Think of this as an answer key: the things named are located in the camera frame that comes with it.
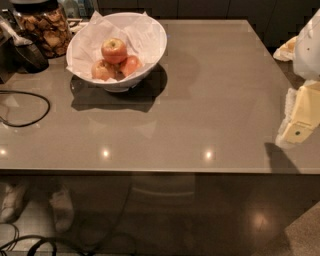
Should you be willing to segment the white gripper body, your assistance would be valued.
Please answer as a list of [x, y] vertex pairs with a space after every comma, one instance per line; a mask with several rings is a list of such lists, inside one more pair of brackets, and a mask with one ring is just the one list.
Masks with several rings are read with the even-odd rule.
[[320, 9], [296, 39], [293, 70], [305, 80], [320, 80]]

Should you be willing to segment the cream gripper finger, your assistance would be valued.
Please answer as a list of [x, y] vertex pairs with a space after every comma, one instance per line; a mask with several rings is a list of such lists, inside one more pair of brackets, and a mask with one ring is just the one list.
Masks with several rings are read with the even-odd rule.
[[293, 37], [281, 45], [273, 54], [273, 58], [279, 61], [287, 62], [294, 59], [294, 50], [297, 37]]
[[320, 125], [320, 82], [306, 81], [298, 90], [289, 88], [284, 114], [275, 144], [289, 149], [302, 144]]

